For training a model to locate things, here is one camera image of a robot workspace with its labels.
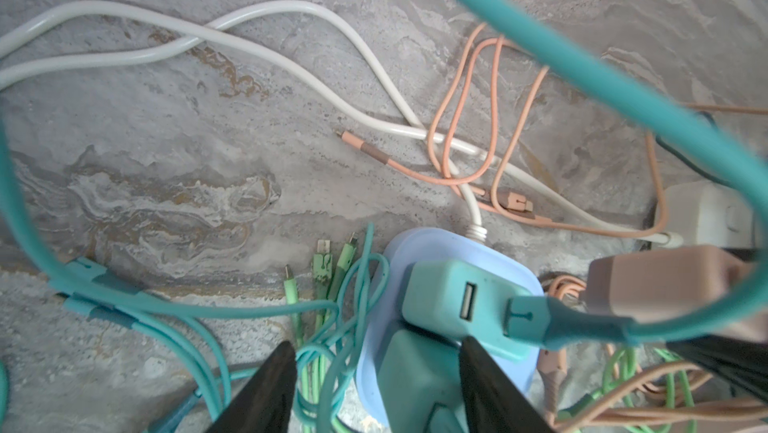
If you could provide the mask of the pink charger from blue strip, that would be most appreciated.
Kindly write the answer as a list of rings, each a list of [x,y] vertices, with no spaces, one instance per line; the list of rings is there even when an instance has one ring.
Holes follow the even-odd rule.
[[[753,268],[712,245],[616,255],[590,264],[580,299],[591,314],[663,322],[724,297]]]

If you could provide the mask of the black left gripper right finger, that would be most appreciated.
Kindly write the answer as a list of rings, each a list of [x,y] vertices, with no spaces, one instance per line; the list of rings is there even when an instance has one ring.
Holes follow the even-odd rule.
[[[459,372],[470,432],[554,433],[474,337],[461,344]]]

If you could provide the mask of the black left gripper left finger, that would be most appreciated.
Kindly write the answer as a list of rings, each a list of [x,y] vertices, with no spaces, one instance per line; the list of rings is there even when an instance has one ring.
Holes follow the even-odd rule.
[[[287,432],[297,378],[296,351],[283,341],[207,432]]]

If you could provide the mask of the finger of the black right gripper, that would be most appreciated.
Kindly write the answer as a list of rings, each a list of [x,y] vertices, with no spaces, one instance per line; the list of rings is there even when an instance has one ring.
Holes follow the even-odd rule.
[[[702,336],[666,343],[683,359],[767,402],[767,345],[721,336]]]

